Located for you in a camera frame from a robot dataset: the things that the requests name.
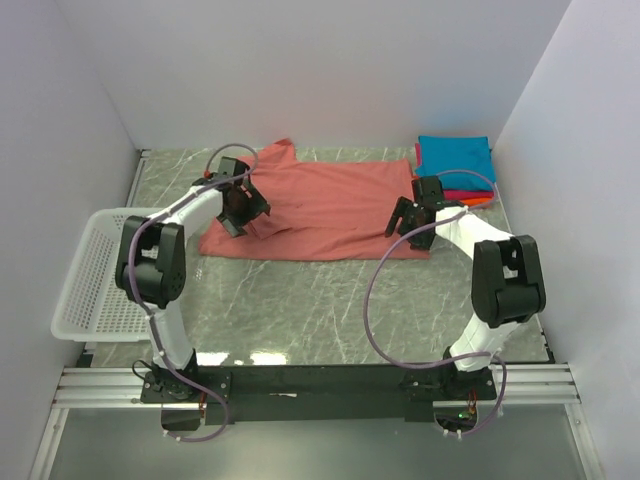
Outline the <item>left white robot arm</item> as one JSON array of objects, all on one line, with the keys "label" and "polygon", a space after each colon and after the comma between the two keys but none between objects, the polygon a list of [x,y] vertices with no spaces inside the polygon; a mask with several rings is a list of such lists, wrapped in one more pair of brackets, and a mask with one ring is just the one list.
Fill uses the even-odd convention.
[{"label": "left white robot arm", "polygon": [[153,363],[171,370],[164,389],[176,401],[193,399],[200,388],[189,370],[195,350],[182,320],[179,298],[187,280],[186,246],[203,225],[215,220],[232,238],[271,207],[251,181],[255,169],[224,156],[216,171],[207,169],[188,191],[148,216],[126,218],[115,266],[116,286],[145,312],[153,346]]}]

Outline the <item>salmon pink t shirt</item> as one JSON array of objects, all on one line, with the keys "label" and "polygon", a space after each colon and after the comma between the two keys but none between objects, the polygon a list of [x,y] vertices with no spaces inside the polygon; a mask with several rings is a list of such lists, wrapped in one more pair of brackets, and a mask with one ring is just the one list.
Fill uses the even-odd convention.
[{"label": "salmon pink t shirt", "polygon": [[256,163],[252,183],[271,206],[233,238],[219,221],[200,236],[202,256],[262,261],[423,259],[408,243],[384,235],[399,197],[410,197],[408,159],[301,162],[283,139],[245,162]]}]

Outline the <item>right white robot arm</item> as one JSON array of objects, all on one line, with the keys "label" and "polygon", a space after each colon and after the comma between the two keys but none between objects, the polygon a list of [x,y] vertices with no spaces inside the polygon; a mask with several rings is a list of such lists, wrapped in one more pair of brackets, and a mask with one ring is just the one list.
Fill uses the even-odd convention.
[{"label": "right white robot arm", "polygon": [[384,235],[397,233],[412,250],[426,252],[441,238],[471,259],[473,313],[448,348],[454,365],[438,377],[442,393],[460,399],[474,386],[472,372],[488,367],[517,327],[544,309],[539,250],[533,237],[500,230],[446,199],[436,176],[416,178],[411,187],[413,197],[397,199]]}]

